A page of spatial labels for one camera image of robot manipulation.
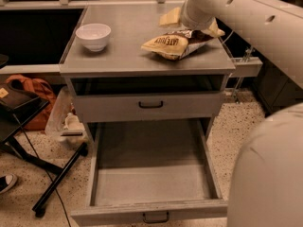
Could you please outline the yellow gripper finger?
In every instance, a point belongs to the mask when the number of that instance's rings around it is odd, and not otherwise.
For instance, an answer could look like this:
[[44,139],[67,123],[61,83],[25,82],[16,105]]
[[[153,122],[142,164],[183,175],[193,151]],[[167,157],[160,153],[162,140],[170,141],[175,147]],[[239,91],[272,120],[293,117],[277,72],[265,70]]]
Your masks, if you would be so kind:
[[159,25],[162,27],[178,27],[180,25],[180,8],[174,8],[162,15],[159,19]]

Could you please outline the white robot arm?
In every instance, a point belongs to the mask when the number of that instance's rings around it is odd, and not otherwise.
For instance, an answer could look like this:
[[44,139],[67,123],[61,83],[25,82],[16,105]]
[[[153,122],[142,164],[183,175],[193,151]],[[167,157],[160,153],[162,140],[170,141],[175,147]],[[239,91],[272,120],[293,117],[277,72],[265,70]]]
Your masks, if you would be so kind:
[[178,22],[219,19],[268,61],[254,84],[282,102],[244,141],[228,197],[227,227],[303,227],[303,10],[281,0],[186,0]]

